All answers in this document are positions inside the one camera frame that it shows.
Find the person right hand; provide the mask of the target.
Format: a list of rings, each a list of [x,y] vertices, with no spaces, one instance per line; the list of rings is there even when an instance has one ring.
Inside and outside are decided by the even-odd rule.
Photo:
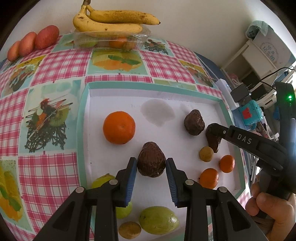
[[[245,210],[251,216],[263,211],[273,220],[272,229],[266,234],[268,240],[284,240],[295,224],[295,195],[288,200],[281,199],[260,191],[258,183],[251,186],[252,197],[248,200]]]

